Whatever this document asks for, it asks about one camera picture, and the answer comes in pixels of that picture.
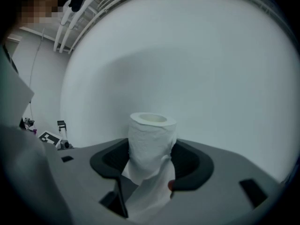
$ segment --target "white wall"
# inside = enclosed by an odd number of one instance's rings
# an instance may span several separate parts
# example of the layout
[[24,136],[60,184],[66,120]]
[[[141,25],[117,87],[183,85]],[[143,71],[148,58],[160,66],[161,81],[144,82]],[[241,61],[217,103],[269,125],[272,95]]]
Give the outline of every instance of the white wall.
[[23,117],[35,121],[38,135],[45,130],[59,135],[60,92],[69,55],[53,52],[53,41],[44,38],[41,42],[40,36],[24,31],[21,34],[12,58],[19,76],[35,93],[31,101],[32,113],[28,106]]
[[75,147],[126,137],[131,113],[154,112],[278,181],[299,154],[299,56],[244,0],[130,0],[78,45],[62,96]]

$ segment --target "toilet paper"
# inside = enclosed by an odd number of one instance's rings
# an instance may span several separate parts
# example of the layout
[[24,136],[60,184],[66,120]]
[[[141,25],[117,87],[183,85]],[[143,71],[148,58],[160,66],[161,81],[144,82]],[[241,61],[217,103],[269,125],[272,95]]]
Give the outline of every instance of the toilet paper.
[[170,201],[168,182],[175,179],[175,169],[169,156],[162,157],[159,173],[143,180],[126,201],[128,220],[144,224],[149,222]]
[[140,185],[158,174],[162,158],[170,155],[176,143],[176,121],[156,113],[138,112],[130,115],[129,162],[126,177]]

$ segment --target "cable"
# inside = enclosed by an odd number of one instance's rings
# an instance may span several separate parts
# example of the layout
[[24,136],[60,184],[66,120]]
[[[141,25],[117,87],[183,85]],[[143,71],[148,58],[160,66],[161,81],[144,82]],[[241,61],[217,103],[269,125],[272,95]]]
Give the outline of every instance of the cable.
[[[44,38],[44,30],[45,30],[45,27],[43,28],[42,38],[41,38],[41,41],[39,42],[39,45],[38,45],[38,47],[37,47],[36,55],[35,55],[35,57],[34,57],[34,59],[33,59],[32,68],[31,68],[31,73],[30,73],[30,80],[29,80],[29,88],[31,88],[30,86],[31,86],[32,71],[33,71],[34,63],[35,63],[35,61],[36,61],[36,58],[37,58],[37,55],[38,55],[39,48],[40,48],[40,46],[41,46],[41,44],[42,44],[42,41],[43,41],[43,38]],[[29,102],[29,107],[30,107],[30,113],[31,113],[32,120],[34,120],[34,119],[33,119],[33,115],[32,115],[31,101]]]

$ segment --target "toilet paper roll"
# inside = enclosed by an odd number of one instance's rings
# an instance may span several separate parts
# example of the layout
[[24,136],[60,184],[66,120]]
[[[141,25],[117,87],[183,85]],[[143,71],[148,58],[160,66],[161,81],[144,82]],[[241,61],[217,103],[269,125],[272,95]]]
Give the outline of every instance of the toilet paper roll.
[[157,175],[162,157],[170,156],[176,139],[174,119],[156,113],[131,114],[128,133],[130,179],[140,185],[144,179]]

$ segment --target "white backdrop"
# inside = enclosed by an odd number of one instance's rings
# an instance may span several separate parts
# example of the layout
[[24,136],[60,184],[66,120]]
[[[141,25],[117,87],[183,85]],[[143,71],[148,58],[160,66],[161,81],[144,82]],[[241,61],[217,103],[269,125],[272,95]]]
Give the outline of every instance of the white backdrop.
[[61,118],[84,147],[126,137],[131,113],[161,113],[179,138],[282,181],[299,152],[299,65],[280,27],[244,0],[131,0],[73,52]]

